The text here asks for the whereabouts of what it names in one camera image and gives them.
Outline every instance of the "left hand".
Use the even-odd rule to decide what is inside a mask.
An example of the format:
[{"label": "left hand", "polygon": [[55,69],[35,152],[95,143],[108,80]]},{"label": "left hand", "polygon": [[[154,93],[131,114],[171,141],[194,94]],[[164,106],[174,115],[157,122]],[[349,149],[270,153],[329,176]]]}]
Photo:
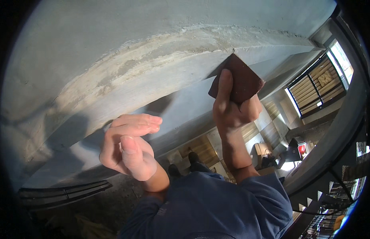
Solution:
[{"label": "left hand", "polygon": [[149,114],[121,115],[106,131],[100,162],[139,181],[147,181],[157,170],[152,147],[140,136],[157,133],[162,118]]}]

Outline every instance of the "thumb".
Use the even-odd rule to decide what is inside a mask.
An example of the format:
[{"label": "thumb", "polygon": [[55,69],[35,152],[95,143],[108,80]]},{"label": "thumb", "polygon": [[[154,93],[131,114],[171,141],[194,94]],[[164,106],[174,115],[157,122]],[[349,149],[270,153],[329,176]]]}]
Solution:
[{"label": "thumb", "polygon": [[216,97],[217,103],[226,103],[230,101],[230,93],[233,88],[233,76],[228,69],[223,69],[219,76],[218,93]]},{"label": "thumb", "polygon": [[143,163],[143,152],[136,140],[124,135],[120,138],[120,146],[121,158],[124,165],[131,172],[138,169]]},{"label": "thumb", "polygon": [[122,136],[120,138],[121,157],[131,176],[139,181],[146,181],[156,172],[156,161],[147,163],[143,160],[143,151],[135,138]]}]

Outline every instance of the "tiled floor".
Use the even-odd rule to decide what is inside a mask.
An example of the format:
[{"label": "tiled floor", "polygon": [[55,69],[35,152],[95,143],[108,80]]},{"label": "tiled floor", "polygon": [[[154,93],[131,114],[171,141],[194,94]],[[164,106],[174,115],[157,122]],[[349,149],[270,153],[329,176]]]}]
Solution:
[{"label": "tiled floor", "polygon": [[[282,142],[282,140],[288,130],[278,108],[272,101],[263,105],[257,120],[242,127],[242,136],[246,143],[246,149],[253,158],[254,166],[257,165],[254,144],[267,143],[273,150],[273,155],[277,155],[286,150],[284,145],[287,145],[287,142]],[[222,142],[216,128],[172,150],[168,153],[167,158],[170,163],[177,165],[182,174],[187,174],[190,166],[187,156],[191,151],[196,152],[200,160],[211,170],[221,174],[226,180],[235,182],[223,160]]]}]

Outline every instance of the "wrist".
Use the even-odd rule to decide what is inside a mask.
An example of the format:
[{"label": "wrist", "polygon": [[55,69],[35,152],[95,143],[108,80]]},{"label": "wrist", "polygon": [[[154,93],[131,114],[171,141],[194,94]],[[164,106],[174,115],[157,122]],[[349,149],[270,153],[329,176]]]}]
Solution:
[{"label": "wrist", "polygon": [[227,143],[234,142],[239,138],[242,138],[242,132],[241,128],[225,128],[220,130],[218,128],[218,133],[221,137],[222,141],[225,141]]}]

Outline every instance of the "floor tile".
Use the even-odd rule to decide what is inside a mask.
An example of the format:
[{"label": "floor tile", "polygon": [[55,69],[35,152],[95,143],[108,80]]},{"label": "floor tile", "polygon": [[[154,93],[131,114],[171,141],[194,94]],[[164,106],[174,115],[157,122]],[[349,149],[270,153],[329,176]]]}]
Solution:
[{"label": "floor tile", "polygon": [[167,155],[170,164],[175,164],[180,171],[184,175],[187,172],[187,168],[190,167],[190,162],[188,157],[183,158],[178,150],[170,153]]},{"label": "floor tile", "polygon": [[274,155],[274,156],[277,156],[279,153],[286,151],[286,149],[287,149],[287,147],[286,147],[286,146],[284,146],[284,145],[282,144],[282,142],[281,142],[281,143],[279,143],[279,144],[278,144],[278,145],[273,149],[273,155]]},{"label": "floor tile", "polygon": [[277,129],[279,136],[283,139],[287,132],[289,131],[289,128],[285,124],[282,116],[279,114],[274,120],[273,123],[275,125],[275,128]]},{"label": "floor tile", "polygon": [[259,130],[254,122],[251,122],[241,128],[242,136],[245,142],[251,140],[259,133]]},{"label": "floor tile", "polygon": [[254,123],[257,126],[257,128],[259,129],[259,131],[263,130],[266,126],[269,125],[269,123],[272,122],[268,112],[266,111],[266,109],[264,108],[262,103],[261,103],[261,105],[262,105],[262,112],[259,113],[258,119],[256,119],[254,121]]},{"label": "floor tile", "polygon": [[227,173],[226,173],[226,171],[224,169],[224,166],[222,165],[221,162],[218,162],[215,165],[213,165],[213,166],[210,167],[210,169],[212,169],[212,168],[215,168],[216,169],[216,173],[224,176],[224,178],[229,179],[229,176],[227,175]]},{"label": "floor tile", "polygon": [[214,151],[208,137],[202,135],[186,145],[178,149],[183,158],[187,157],[190,152],[195,152],[198,154],[200,161],[206,164],[208,167],[213,166],[219,162],[216,151]]},{"label": "floor tile", "polygon": [[265,143],[274,149],[281,142],[281,137],[273,122],[269,123],[263,130],[260,131]]},{"label": "floor tile", "polygon": [[252,158],[254,156],[255,159],[256,159],[256,151],[255,151],[254,145],[256,143],[264,143],[264,140],[263,140],[262,135],[260,133],[255,135],[251,140],[249,140],[245,144],[248,153],[251,155]]},{"label": "floor tile", "polygon": [[211,143],[211,146],[213,147],[214,151],[216,151],[216,154],[220,160],[223,159],[222,157],[222,141],[221,137],[219,136],[217,128],[215,128],[213,131],[207,133],[207,138]]},{"label": "floor tile", "polygon": [[266,111],[268,112],[271,120],[274,120],[280,114],[277,106],[275,105],[275,103],[273,101],[264,103],[263,106],[266,109]]}]

